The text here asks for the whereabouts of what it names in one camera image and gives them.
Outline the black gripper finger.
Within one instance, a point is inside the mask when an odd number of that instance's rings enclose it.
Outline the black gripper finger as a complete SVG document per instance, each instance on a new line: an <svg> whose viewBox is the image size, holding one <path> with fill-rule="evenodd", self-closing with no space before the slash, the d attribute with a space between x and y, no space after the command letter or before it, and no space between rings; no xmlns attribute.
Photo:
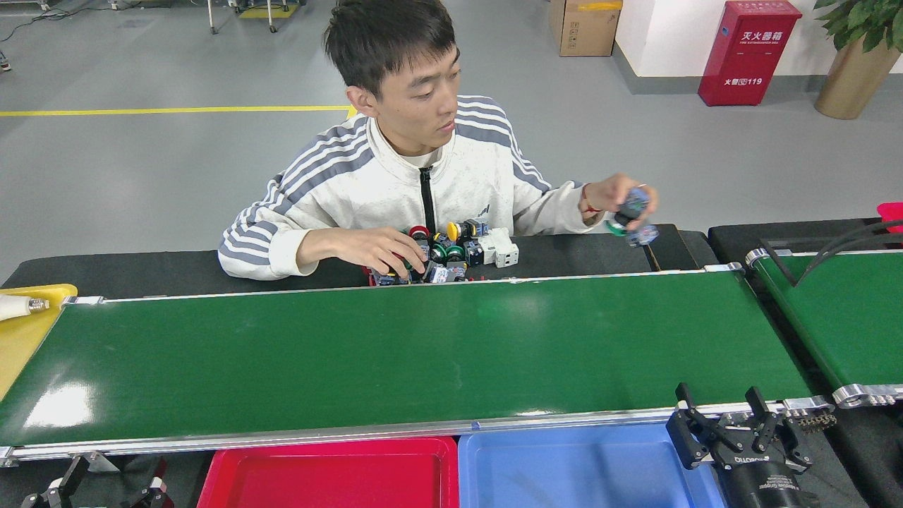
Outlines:
<svg viewBox="0 0 903 508"><path fill-rule="evenodd" d="M25 507L72 507L71 496L75 494L91 463L87 457L77 456L71 460L65 475L52 481L41 494L29 494L20 503Z"/></svg>
<svg viewBox="0 0 903 508"><path fill-rule="evenodd" d="M131 507L174 507L162 477L154 476L131 498Z"/></svg>

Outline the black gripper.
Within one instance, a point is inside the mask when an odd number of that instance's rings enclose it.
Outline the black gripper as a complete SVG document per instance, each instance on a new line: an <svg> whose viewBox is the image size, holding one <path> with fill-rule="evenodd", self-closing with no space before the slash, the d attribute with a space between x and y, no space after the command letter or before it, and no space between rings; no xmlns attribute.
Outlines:
<svg viewBox="0 0 903 508"><path fill-rule="evenodd" d="M735 441L728 430L716 419L709 419L698 411L686 383L677 386L675 396L677 408L665 428L684 468L693 469L712 461L710 453L715 443L725 444L730 449L712 453L727 506L821 506L817 495L802 490L794 478L813 465L802 428L796 419L771 411L757 387L749 388L745 398L753 413L749 421L755 435L751 449L761 456L732 453ZM765 454L776 442L783 459L777 452Z"/></svg>

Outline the person's left hand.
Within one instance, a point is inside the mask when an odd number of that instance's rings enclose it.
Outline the person's left hand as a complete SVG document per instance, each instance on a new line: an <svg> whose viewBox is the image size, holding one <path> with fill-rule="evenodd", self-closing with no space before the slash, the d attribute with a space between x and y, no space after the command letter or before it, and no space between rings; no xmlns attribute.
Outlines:
<svg viewBox="0 0 903 508"><path fill-rule="evenodd" d="M638 219L629 222L625 229L633 231L633 229L641 228L642 222L648 219L649 215L657 212L658 191L655 187L638 182L622 173L614 174L600 182L588 183L583 187L583 196L578 200L578 210L583 223L587 227L591 227L602 221L602 212L617 213L632 188L643 188L648 194L649 202L645 212Z"/></svg>

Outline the person's right hand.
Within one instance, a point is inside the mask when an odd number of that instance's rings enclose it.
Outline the person's right hand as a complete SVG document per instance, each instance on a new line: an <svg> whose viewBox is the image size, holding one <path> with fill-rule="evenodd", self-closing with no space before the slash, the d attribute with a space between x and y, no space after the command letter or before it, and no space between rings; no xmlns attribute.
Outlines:
<svg viewBox="0 0 903 508"><path fill-rule="evenodd" d="M408 279L404 270L425 273L427 255L409 235L396 229L353 229L349 234L347 260L370 267L380 274L390 272Z"/></svg>

